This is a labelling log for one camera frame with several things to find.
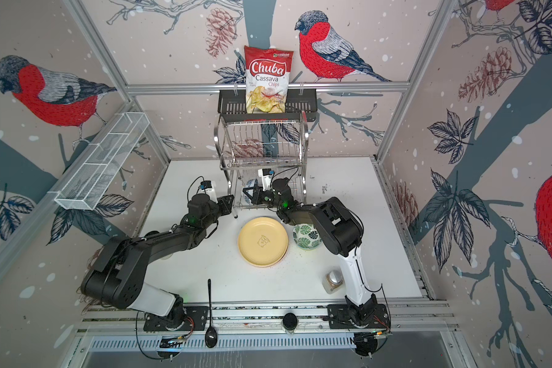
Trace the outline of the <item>black spoon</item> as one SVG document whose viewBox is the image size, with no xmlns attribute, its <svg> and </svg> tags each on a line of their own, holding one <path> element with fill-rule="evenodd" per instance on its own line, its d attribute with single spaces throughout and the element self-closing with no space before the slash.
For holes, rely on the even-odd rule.
<svg viewBox="0 0 552 368">
<path fill-rule="evenodd" d="M 208 324 L 205 331 L 204 342 L 207 348 L 213 349 L 218 343 L 218 331 L 213 326 L 213 303 L 212 303 L 212 280 L 209 278 L 207 281 L 208 297 L 209 297 L 209 317 Z"/>
</svg>

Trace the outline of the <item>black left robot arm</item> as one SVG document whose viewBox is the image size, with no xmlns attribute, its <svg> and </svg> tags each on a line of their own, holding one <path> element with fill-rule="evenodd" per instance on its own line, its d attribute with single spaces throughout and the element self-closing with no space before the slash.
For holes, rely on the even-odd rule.
<svg viewBox="0 0 552 368">
<path fill-rule="evenodd" d="M 181 320 L 177 294 L 145 282 L 149 264 L 181 251 L 196 248 L 212 235 L 208 228 L 232 213 L 235 197 L 212 200 L 199 193 L 188 201 L 188 213 L 166 232 L 137 238 L 113 237 L 101 250 L 81 283 L 81 293 L 117 309 L 132 309 Z"/>
</svg>

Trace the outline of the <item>black lid jar on rail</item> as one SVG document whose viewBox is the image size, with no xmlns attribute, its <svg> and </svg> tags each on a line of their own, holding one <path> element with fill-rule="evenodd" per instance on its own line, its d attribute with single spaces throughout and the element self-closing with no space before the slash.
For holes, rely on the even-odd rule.
<svg viewBox="0 0 552 368">
<path fill-rule="evenodd" d="M 282 327 L 287 334 L 294 334 L 298 326 L 298 318 L 294 313 L 287 313 L 282 317 Z"/>
</svg>

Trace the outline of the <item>black wall shelf basket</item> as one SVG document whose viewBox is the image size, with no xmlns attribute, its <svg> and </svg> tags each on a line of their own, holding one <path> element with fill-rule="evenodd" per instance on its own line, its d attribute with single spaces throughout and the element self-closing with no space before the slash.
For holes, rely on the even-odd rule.
<svg viewBox="0 0 552 368">
<path fill-rule="evenodd" d="M 268 90 L 222 90 L 218 112 L 226 122 L 298 121 L 304 115 L 309 121 L 317 116 L 317 93 L 313 89 L 289 89 L 286 94 L 268 95 Z"/>
</svg>

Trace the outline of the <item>silver lid spice jar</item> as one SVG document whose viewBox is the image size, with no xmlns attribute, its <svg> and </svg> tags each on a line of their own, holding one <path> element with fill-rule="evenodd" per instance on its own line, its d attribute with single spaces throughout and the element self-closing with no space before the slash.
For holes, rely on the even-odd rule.
<svg viewBox="0 0 552 368">
<path fill-rule="evenodd" d="M 322 286 L 327 294 L 334 294 L 343 285 L 343 275 L 340 270 L 329 271 L 322 279 Z"/>
</svg>

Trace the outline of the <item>chrome two-tier dish rack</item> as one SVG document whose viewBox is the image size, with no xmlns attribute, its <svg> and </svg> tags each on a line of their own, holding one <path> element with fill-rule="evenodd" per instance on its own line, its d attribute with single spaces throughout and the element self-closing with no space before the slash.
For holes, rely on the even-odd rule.
<svg viewBox="0 0 552 368">
<path fill-rule="evenodd" d="M 247 205 L 242 189 L 262 186 L 258 170 L 274 170 L 273 181 L 288 179 L 294 198 L 307 202 L 308 119 L 298 121 L 240 121 L 226 122 L 219 115 L 214 127 L 214 144 L 219 167 L 225 174 L 227 193 L 235 196 L 233 216 L 244 209 L 268 208 L 266 205 Z"/>
</svg>

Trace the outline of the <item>blue floral white bowl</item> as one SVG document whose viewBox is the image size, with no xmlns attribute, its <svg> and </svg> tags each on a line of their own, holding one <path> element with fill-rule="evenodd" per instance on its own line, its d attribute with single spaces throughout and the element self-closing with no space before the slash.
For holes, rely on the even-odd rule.
<svg viewBox="0 0 552 368">
<path fill-rule="evenodd" d="M 242 189 L 242 199 L 247 205 L 253 205 L 253 187 L 245 187 Z"/>
</svg>

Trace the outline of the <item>yellow cream plate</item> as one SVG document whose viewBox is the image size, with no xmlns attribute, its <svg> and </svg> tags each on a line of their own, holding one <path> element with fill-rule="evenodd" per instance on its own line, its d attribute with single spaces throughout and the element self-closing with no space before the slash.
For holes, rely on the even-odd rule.
<svg viewBox="0 0 552 368">
<path fill-rule="evenodd" d="M 250 265 L 268 268 L 280 262 L 288 251 L 288 233 L 272 218 L 259 217 L 247 222 L 238 236 L 240 255 Z"/>
</svg>

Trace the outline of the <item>red cassava chips bag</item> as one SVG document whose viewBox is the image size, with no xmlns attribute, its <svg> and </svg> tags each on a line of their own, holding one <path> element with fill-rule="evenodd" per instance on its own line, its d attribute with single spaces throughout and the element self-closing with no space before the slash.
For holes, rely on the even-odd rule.
<svg viewBox="0 0 552 368">
<path fill-rule="evenodd" d="M 285 113 L 293 54 L 245 46 L 247 113 Z"/>
</svg>

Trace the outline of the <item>green leaf pattern bowl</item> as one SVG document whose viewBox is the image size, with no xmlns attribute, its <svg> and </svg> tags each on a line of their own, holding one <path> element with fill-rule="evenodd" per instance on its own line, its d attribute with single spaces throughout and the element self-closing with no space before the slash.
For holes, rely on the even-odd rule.
<svg viewBox="0 0 552 368">
<path fill-rule="evenodd" d="M 295 225 L 292 234 L 297 247 L 306 251 L 316 249 L 323 244 L 318 231 L 310 224 Z"/>
</svg>

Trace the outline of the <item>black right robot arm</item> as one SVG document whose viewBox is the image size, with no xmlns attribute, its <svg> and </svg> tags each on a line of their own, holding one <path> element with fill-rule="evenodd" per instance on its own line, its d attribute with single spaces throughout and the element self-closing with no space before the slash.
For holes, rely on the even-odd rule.
<svg viewBox="0 0 552 368">
<path fill-rule="evenodd" d="M 254 185 L 242 191 L 252 204 L 275 209 L 283 223 L 309 224 L 316 228 L 327 250 L 340 259 L 349 320 L 358 328 L 370 324 L 378 303 L 375 291 L 370 289 L 361 271 L 364 226 L 354 213 L 336 197 L 315 204 L 297 201 L 286 178 L 273 181 L 269 190 Z"/>
</svg>

